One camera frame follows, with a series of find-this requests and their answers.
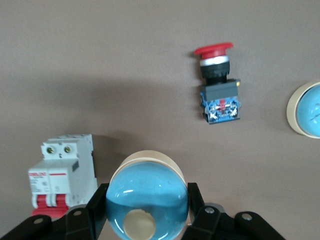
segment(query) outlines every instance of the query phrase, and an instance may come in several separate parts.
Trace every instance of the blue glass sphere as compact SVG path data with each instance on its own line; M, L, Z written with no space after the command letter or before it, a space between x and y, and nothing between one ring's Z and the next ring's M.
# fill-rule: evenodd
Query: blue glass sphere
M320 137L320 85L312 87L302 96L296 119L304 132Z
M188 190L184 181L169 167L143 161L123 168L106 193L106 214L112 229L130 240L124 221L129 212L143 210L155 222L151 240L173 240L188 216Z

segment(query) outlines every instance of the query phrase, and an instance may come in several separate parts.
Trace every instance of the circuit breaker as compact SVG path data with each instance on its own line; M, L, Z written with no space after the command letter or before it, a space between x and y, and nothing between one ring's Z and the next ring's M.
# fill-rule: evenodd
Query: circuit breaker
M43 160L28 171L32 215L62 217L76 205L87 204L98 188L91 134L63 135L41 146Z

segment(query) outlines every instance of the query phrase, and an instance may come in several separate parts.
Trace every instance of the red button cap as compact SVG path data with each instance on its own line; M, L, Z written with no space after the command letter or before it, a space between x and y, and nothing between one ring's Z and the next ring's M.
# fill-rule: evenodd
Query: red button cap
M232 42L222 42L214 45L203 46L194 51L194 54L201 54L202 59L210 59L219 56L225 56L226 50L232 48Z

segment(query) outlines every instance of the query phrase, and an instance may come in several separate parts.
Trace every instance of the breaker label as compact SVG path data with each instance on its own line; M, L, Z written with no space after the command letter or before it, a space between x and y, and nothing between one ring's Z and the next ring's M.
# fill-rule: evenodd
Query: breaker label
M50 192L49 178L46 172L29 172L31 191L35 194Z
M29 176L37 176L37 177L40 177L40 176L46 176L47 173L46 172L29 172Z

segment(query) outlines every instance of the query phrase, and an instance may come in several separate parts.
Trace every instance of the red stripe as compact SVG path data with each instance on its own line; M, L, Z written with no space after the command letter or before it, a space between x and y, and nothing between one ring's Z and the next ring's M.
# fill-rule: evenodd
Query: red stripe
M50 173L51 176L67 175L66 173Z

